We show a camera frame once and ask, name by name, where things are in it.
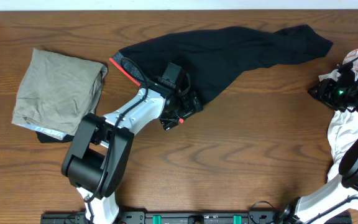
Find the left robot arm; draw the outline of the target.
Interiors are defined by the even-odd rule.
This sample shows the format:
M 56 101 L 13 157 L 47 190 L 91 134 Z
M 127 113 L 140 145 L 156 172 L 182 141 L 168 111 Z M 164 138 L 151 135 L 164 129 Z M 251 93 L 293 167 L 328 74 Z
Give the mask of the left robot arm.
M 87 114 L 76 130 L 61 173 L 83 197 L 85 223 L 114 223 L 120 184 L 135 135 L 159 119 L 169 130 L 203 109 L 193 91 L 164 94 L 140 88 L 124 106 L 104 116 Z

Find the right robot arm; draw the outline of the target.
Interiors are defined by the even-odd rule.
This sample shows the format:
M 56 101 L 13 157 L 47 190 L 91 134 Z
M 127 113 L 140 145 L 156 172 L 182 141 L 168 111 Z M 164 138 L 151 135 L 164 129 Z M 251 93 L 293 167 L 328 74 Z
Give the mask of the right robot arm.
M 323 80 L 308 93 L 335 111 L 358 113 L 358 77 L 352 68 L 352 62 L 341 65 L 338 80 Z M 326 223 L 352 202 L 358 202 L 358 139 L 341 159 L 338 175 L 313 194 L 287 205 L 275 223 Z

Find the black leggings with red waistband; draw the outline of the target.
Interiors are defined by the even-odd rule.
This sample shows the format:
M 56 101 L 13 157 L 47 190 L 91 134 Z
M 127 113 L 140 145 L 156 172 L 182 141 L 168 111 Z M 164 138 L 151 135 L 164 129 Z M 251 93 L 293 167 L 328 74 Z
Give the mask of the black leggings with red waistband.
M 149 39 L 118 50 L 113 62 L 127 76 L 155 81 L 167 65 L 180 66 L 202 104 L 214 100 L 242 72 L 296 65 L 325 57 L 333 43 L 310 26 L 263 32 L 245 27 L 194 30 Z

